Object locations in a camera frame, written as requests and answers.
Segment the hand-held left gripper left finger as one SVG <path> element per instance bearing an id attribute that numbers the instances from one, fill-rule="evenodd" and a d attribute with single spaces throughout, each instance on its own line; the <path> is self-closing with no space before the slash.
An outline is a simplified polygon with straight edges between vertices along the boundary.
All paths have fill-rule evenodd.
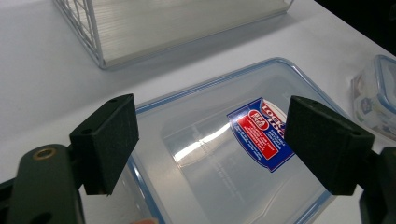
<path id="1" fill-rule="evenodd" d="M 105 102 L 69 138 L 86 193 L 111 194 L 139 140 L 134 95 Z"/>

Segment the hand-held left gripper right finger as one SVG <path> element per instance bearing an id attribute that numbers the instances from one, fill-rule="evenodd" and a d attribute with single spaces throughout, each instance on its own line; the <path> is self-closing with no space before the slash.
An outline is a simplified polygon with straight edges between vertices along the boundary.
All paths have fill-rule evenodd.
<path id="1" fill-rule="evenodd" d="M 285 141 L 324 188 L 351 195 L 375 192 L 375 137 L 320 102 L 293 95 Z"/>

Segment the small clear blue-rimmed food container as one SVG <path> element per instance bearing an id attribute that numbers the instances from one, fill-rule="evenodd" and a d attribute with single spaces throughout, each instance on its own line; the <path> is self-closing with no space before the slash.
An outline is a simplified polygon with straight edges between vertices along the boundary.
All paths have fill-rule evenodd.
<path id="1" fill-rule="evenodd" d="M 396 142 L 396 60 L 376 55 L 351 86 L 357 122 Z"/>

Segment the large clear blue-rimmed food container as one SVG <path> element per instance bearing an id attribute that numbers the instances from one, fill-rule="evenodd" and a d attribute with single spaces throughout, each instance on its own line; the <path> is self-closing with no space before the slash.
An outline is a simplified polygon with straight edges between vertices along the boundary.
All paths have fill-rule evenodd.
<path id="1" fill-rule="evenodd" d="M 258 147 L 247 125 L 269 120 L 278 141 L 293 95 L 340 109 L 283 58 L 139 106 L 130 184 L 160 224 L 310 224 L 332 195 L 292 152 Z"/>

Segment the white wire shelf rack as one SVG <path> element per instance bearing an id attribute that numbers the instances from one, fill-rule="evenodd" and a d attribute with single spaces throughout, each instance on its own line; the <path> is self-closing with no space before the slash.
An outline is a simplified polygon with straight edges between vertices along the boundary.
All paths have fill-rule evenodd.
<path id="1" fill-rule="evenodd" d="M 101 69 L 286 13 L 294 0 L 52 0 Z"/>

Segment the white table mat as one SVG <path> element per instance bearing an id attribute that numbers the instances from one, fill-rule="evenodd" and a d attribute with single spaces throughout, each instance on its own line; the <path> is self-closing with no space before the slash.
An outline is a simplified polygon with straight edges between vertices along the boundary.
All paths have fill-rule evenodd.
<path id="1" fill-rule="evenodd" d="M 0 183 L 26 152 L 67 144 L 115 96 L 145 103 L 273 57 L 292 61 L 350 112 L 351 79 L 380 52 L 315 0 L 294 0 L 283 15 L 103 70 L 52 0 L 1 0 Z"/>

